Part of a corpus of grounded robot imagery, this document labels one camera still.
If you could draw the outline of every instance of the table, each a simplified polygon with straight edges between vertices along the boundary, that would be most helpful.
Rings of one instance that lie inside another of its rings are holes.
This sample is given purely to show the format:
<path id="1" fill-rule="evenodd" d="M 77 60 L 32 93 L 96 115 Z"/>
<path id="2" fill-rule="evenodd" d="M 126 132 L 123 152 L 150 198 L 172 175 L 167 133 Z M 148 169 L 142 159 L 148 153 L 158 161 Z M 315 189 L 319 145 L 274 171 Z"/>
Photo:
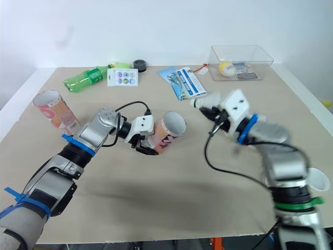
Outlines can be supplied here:
<path id="1" fill-rule="evenodd" d="M 46 224 L 39 243 L 211 238 L 263 233 L 273 225 L 267 191 L 207 166 L 203 145 L 212 123 L 191 108 L 189 100 L 177 101 L 171 87 L 157 75 L 163 68 L 149 67 L 141 73 L 139 87 L 113 88 L 100 82 L 80 93 L 68 92 L 62 81 L 85 68 L 58 68 L 41 88 L 59 91 L 82 124 L 101 107 L 117 108 L 141 100 L 149 105 L 155 120 L 169 110 L 182 114 L 187 131 L 159 156 L 135 152 L 122 140 L 112 148 L 102 148 L 76 182 L 78 189 L 68 207 Z M 207 91 L 223 94 L 242 89 L 251 111 L 287 127 L 292 142 L 308 153 L 312 166 L 333 179 L 333 137 L 272 69 L 262 81 L 214 82 L 209 73 L 198 78 Z M 144 111 L 141 105 L 133 105 L 122 115 L 131 120 Z M 0 188 L 23 190 L 39 166 L 66 145 L 60 136 L 29 104 L 0 143 Z M 259 154 L 237 146 L 222 133 L 213 138 L 209 157 L 216 167 L 263 179 Z M 326 200 L 319 209 L 324 226 L 332 227 L 332 190 L 312 194 Z M 13 202 L 1 192 L 1 209 Z"/>

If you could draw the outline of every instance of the clear plastic box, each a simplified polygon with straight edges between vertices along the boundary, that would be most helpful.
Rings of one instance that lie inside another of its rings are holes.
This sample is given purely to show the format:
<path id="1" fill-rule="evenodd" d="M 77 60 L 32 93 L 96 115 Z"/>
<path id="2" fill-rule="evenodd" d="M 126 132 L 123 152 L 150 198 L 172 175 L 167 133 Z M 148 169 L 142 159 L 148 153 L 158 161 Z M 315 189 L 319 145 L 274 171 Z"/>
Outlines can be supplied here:
<path id="1" fill-rule="evenodd" d="M 208 68 L 215 81 L 262 80 L 273 61 L 257 45 L 215 45 L 211 49 Z M 229 76 L 220 73 L 219 67 Z"/>

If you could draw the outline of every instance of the black roll of tape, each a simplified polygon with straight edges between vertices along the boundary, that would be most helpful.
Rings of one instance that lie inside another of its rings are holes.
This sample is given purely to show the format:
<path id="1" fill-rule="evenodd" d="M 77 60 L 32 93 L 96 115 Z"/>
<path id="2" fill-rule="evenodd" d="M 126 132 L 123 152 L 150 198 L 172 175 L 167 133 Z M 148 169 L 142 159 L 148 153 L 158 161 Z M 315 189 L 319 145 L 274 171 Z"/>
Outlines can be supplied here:
<path id="1" fill-rule="evenodd" d="M 133 62 L 133 66 L 134 66 L 135 69 L 137 69 L 137 71 L 139 73 L 144 72 L 147 69 L 146 62 L 144 60 L 141 60 L 141 59 L 135 60 Z"/>

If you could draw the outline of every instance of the orange stand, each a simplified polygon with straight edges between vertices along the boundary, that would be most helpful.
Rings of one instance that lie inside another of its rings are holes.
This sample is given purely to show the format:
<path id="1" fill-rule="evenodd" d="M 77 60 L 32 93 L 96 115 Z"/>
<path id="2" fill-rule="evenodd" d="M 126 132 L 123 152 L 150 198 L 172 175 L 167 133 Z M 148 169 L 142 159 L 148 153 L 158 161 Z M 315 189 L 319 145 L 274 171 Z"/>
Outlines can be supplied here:
<path id="1" fill-rule="evenodd" d="M 224 250 L 222 237 L 210 238 L 210 242 L 212 243 L 213 250 Z"/>

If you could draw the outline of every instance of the green plastic bottle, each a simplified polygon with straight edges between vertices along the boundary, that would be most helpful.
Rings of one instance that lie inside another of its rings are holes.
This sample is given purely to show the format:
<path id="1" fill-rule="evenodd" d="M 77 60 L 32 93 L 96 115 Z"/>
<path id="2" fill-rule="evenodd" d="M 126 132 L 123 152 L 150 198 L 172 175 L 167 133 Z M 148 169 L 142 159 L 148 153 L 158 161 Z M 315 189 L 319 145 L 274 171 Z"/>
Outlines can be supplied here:
<path id="1" fill-rule="evenodd" d="M 76 77 L 64 80 L 63 83 L 70 92 L 79 92 L 81 89 L 94 85 L 98 81 L 105 79 L 107 76 L 107 69 L 109 67 L 110 66 L 102 66 L 86 70 Z"/>

